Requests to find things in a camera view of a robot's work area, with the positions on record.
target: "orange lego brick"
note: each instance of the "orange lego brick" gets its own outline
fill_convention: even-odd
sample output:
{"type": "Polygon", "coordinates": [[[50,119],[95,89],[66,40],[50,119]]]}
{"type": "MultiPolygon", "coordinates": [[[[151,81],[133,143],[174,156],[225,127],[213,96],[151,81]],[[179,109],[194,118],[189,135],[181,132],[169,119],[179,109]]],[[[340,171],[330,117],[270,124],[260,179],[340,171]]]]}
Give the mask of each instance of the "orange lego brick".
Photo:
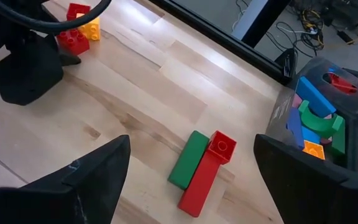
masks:
{"type": "Polygon", "coordinates": [[[303,152],[311,154],[312,156],[315,156],[323,160],[326,159],[324,155],[324,148],[322,145],[309,142],[306,140],[304,140],[304,142],[305,142],[305,148],[303,149],[303,152]]]}
{"type": "MultiPolygon", "coordinates": [[[[82,13],[77,13],[77,18],[83,16],[82,13]]],[[[80,26],[78,29],[88,40],[100,40],[100,27],[99,18],[92,20],[91,22],[80,26]]]]}

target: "floor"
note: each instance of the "floor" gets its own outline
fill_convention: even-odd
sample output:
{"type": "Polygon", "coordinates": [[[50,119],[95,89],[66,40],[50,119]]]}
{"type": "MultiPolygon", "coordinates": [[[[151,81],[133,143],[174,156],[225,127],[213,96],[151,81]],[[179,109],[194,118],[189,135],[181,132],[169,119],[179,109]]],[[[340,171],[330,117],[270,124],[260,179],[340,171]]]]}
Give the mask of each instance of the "floor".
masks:
{"type": "MultiPolygon", "coordinates": [[[[180,2],[184,6],[188,7],[192,11],[195,11],[203,18],[210,21],[212,24],[218,26],[223,31],[228,34],[232,31],[233,23],[238,20],[238,13],[240,12],[238,6],[236,5],[236,0],[175,0],[180,2]]],[[[237,0],[238,4],[242,10],[247,9],[247,6],[243,3],[243,0],[237,0]]],[[[296,16],[290,14],[287,11],[283,11],[276,22],[286,22],[293,27],[294,30],[303,30],[300,22],[297,20],[296,16]]],[[[274,35],[274,37],[282,45],[291,47],[291,43],[276,27],[275,24],[269,29],[269,32],[274,35]]],[[[352,37],[356,37],[358,32],[348,33],[352,37]]],[[[293,34],[288,33],[290,37],[295,40],[293,34]]],[[[358,45],[340,45],[344,43],[337,35],[336,31],[332,27],[326,27],[324,29],[324,41],[328,45],[325,49],[318,52],[318,56],[322,56],[333,63],[336,63],[339,66],[350,68],[353,70],[358,70],[358,45]]],[[[298,44],[298,47],[309,55],[313,55],[313,51],[302,43],[298,44]]],[[[273,43],[266,37],[256,45],[255,49],[266,55],[268,58],[275,60],[280,54],[281,51],[273,45],[273,43]]],[[[307,62],[309,62],[310,57],[303,54],[299,55],[297,71],[299,72],[307,62]]]]}
{"type": "MultiPolygon", "coordinates": [[[[64,20],[70,1],[45,5],[64,20]]],[[[114,0],[101,28],[82,63],[43,97],[27,106],[0,98],[0,186],[23,186],[128,134],[113,223],[282,223],[253,153],[282,87],[146,0],[114,0]],[[237,141],[199,218],[177,208],[183,191],[167,182],[195,129],[237,141]]]]}

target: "pink block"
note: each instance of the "pink block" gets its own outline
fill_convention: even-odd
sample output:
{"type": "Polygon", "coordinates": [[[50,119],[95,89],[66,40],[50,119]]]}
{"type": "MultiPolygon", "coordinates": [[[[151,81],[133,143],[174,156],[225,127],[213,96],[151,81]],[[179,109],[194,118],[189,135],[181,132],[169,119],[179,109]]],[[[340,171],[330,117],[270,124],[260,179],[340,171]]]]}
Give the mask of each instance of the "pink block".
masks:
{"type": "Polygon", "coordinates": [[[299,105],[301,105],[302,99],[298,96],[298,94],[295,93],[295,96],[293,97],[292,101],[292,107],[298,108],[299,105]]]}
{"type": "MultiPolygon", "coordinates": [[[[325,117],[324,119],[331,119],[333,116],[331,114],[327,115],[327,117],[325,117]]],[[[320,139],[320,143],[321,144],[329,144],[331,141],[333,141],[333,138],[332,137],[329,137],[329,139],[324,139],[324,138],[321,138],[320,139]]]]}

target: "wooden table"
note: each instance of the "wooden table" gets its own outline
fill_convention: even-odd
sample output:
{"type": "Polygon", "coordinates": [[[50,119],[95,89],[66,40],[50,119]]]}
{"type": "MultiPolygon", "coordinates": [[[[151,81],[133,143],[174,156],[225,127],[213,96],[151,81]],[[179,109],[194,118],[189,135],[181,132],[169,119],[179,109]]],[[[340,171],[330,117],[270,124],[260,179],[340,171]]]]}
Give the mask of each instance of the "wooden table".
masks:
{"type": "MultiPolygon", "coordinates": [[[[45,5],[64,20],[68,3],[45,5]]],[[[281,86],[146,0],[114,0],[101,27],[103,38],[43,97],[28,106],[0,98],[0,186],[25,185],[129,134],[113,223],[282,223],[253,153],[281,86]],[[199,218],[177,209],[183,191],[167,182],[195,129],[238,142],[199,218]]]]}

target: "red rectangular block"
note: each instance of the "red rectangular block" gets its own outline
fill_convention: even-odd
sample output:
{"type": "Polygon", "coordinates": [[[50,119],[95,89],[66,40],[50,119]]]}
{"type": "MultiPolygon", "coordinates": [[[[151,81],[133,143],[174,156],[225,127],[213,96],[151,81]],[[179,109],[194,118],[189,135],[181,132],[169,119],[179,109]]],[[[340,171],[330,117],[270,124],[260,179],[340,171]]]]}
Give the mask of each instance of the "red rectangular block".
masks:
{"type": "Polygon", "coordinates": [[[61,47],[75,55],[90,49],[88,39],[76,29],[61,32],[57,35],[57,41],[61,47]]]}
{"type": "Polygon", "coordinates": [[[220,131],[216,131],[209,139],[206,150],[214,154],[221,164],[227,164],[233,155],[236,144],[235,140],[220,131]]]}
{"type": "Polygon", "coordinates": [[[66,18],[68,21],[72,21],[77,18],[77,13],[87,14],[91,10],[91,6],[85,6],[76,3],[70,3],[66,18]]]}
{"type": "Polygon", "coordinates": [[[205,152],[193,178],[181,196],[178,208],[192,217],[198,217],[220,166],[219,159],[211,152],[205,152]]]}

